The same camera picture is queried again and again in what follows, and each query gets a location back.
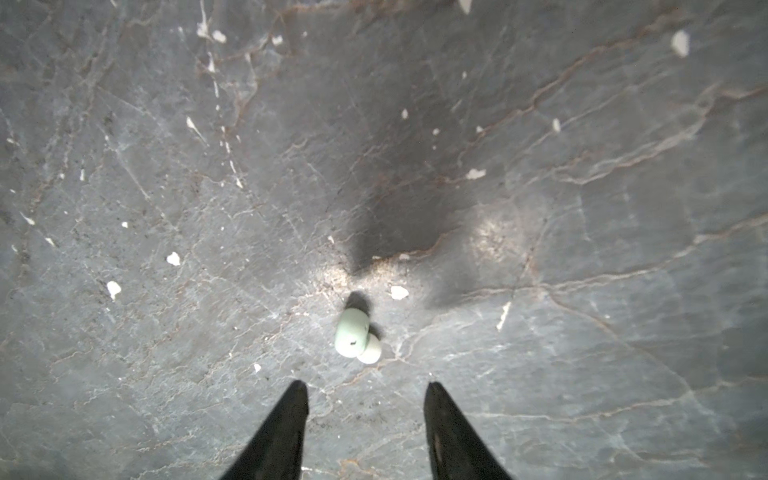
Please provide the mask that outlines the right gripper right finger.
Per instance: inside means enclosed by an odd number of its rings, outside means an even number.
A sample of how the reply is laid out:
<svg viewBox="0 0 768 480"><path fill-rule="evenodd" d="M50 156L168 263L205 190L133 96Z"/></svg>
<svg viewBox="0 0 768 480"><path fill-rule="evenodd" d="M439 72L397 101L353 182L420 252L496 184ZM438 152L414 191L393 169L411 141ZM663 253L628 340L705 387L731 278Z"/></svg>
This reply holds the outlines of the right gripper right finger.
<svg viewBox="0 0 768 480"><path fill-rule="evenodd" d="M427 387L424 417L434 479L513 479L439 382Z"/></svg>

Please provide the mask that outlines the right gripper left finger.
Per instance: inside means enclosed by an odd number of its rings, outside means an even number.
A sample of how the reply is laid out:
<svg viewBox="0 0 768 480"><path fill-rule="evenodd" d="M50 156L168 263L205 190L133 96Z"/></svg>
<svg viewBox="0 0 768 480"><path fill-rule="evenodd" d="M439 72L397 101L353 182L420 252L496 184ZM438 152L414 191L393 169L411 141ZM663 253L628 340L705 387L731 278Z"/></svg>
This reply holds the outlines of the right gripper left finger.
<svg viewBox="0 0 768 480"><path fill-rule="evenodd" d="M307 386L294 380L221 479L300 479L308 415Z"/></svg>

